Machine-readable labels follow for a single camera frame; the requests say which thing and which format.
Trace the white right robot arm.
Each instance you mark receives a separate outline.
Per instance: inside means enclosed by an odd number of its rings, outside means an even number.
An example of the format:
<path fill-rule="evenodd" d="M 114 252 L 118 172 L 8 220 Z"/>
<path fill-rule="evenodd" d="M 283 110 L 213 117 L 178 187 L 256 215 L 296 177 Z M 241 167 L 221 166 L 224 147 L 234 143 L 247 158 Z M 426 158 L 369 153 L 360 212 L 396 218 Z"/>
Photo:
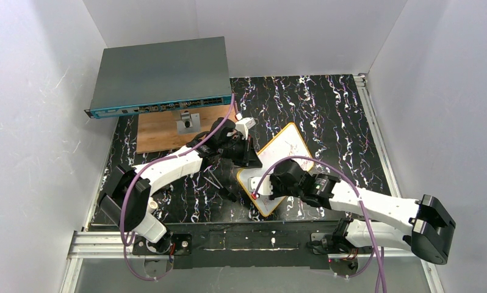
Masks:
<path fill-rule="evenodd" d="M 349 184 L 342 175 L 310 174 L 297 159 L 273 164 L 262 177 L 258 194 L 270 199 L 297 197 L 315 208 L 362 216 L 361 220 L 341 219 L 332 233 L 308 242 L 311 250 L 324 254 L 387 247 L 410 251 L 433 264 L 447 264 L 456 222 L 436 197 L 425 194 L 417 200 L 379 194 Z"/>

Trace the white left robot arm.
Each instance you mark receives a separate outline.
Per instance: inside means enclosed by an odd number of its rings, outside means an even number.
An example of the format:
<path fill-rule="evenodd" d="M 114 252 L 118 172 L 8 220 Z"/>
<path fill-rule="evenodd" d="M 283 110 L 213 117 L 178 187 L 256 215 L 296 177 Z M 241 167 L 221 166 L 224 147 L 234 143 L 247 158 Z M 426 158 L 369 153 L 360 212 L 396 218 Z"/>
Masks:
<path fill-rule="evenodd" d="M 98 206 L 124 232 L 134 232 L 158 244 L 171 236 L 167 227 L 152 215 L 152 195 L 173 181 L 198 173 L 219 156 L 243 168 L 261 168 L 250 129 L 251 117 L 236 121 L 218 118 L 210 131 L 197 134 L 178 151 L 151 163 L 118 165 L 104 185 Z"/>

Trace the yellow-framed whiteboard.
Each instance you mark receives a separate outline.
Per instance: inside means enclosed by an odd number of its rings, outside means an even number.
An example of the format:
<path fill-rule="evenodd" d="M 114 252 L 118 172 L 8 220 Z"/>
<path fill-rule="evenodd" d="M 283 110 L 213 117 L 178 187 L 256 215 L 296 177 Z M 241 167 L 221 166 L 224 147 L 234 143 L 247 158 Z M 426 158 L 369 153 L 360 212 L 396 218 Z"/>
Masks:
<path fill-rule="evenodd" d="M 280 159 L 289 156 L 311 157 L 311 153 L 305 144 L 304 138 L 295 123 L 287 124 L 258 152 L 258 157 L 262 162 L 262 168 L 242 168 L 237 172 L 237 180 L 239 184 L 263 217 L 270 216 L 285 197 L 270 200 L 269 197 L 260 196 L 257 199 L 253 199 L 248 189 L 248 179 L 251 177 L 262 177 L 271 165 Z"/>

